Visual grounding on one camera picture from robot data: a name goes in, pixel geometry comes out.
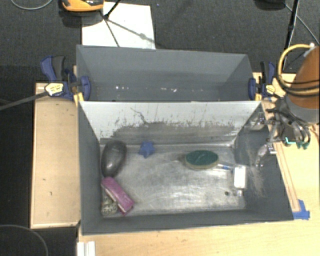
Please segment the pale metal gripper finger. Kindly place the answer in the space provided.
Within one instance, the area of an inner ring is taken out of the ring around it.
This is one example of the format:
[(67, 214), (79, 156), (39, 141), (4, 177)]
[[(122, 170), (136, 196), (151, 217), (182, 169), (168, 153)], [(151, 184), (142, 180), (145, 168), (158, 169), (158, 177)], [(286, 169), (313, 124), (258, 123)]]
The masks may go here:
[(264, 144), (262, 147), (259, 148), (256, 154), (255, 162), (254, 165), (256, 168), (261, 168), (262, 165), (262, 160), (263, 158), (271, 155), (274, 156), (277, 154), (277, 151), (275, 150), (273, 144)]
[(254, 113), (246, 123), (246, 129), (248, 131), (260, 131), (267, 125), (267, 119), (265, 114), (260, 111)]

